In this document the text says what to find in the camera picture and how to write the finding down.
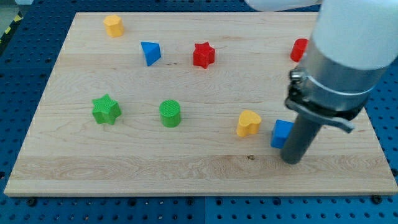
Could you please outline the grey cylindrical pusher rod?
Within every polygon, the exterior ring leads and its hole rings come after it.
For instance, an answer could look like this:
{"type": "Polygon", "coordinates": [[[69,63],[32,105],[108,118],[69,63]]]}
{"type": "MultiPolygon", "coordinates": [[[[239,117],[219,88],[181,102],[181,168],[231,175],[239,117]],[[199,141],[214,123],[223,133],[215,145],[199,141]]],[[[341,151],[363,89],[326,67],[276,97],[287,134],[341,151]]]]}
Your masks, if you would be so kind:
{"type": "Polygon", "coordinates": [[[301,161],[307,149],[318,134],[321,125],[310,121],[299,114],[289,133],[289,136],[280,151],[281,159],[288,164],[297,164],[301,161]]]}

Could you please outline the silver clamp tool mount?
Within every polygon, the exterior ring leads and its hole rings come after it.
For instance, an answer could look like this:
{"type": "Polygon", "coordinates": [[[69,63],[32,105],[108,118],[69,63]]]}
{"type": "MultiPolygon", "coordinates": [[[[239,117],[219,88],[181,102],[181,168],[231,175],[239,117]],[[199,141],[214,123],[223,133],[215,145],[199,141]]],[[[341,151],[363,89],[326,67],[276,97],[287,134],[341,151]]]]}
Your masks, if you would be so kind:
{"type": "Polygon", "coordinates": [[[300,62],[289,72],[285,105],[298,113],[294,129],[316,133],[327,125],[352,132],[355,126],[351,121],[386,70],[387,67],[365,70],[343,65],[310,40],[300,62]]]}

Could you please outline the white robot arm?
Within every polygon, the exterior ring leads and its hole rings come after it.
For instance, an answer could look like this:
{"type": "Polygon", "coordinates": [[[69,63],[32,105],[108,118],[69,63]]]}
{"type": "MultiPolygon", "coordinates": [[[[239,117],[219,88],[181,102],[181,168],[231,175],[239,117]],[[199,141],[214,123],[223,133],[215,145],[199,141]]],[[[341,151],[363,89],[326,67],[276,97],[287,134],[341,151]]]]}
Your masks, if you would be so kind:
{"type": "Polygon", "coordinates": [[[324,125],[347,133],[397,58],[397,1],[322,0],[285,105],[297,112],[280,152],[298,163],[324,125]]]}

